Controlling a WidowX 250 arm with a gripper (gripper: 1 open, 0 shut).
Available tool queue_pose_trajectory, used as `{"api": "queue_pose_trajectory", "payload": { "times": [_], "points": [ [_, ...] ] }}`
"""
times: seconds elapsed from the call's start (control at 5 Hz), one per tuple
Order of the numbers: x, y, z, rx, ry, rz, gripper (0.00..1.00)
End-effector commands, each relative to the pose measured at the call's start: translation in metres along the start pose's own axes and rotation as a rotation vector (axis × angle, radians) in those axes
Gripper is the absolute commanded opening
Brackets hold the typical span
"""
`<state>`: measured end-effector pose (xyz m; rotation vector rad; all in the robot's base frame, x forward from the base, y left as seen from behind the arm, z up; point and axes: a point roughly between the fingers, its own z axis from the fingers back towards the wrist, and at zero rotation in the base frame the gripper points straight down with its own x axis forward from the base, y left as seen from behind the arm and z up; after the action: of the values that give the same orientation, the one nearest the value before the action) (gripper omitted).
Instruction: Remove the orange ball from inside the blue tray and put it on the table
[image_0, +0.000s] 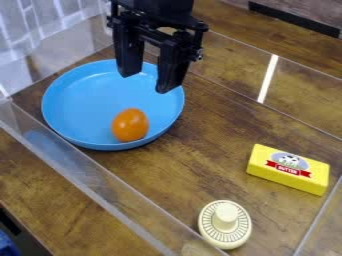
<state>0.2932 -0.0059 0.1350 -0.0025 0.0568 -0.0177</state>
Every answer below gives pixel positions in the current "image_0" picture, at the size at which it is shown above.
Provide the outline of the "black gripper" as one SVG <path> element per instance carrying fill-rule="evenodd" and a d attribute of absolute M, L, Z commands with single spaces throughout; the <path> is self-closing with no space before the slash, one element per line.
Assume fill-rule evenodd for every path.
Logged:
<path fill-rule="evenodd" d="M 204 54 L 209 25 L 193 16 L 194 0 L 110 0 L 118 70 L 124 77 L 142 71 L 145 43 L 161 49 L 157 92 L 166 94 L 186 77 L 190 61 Z"/>

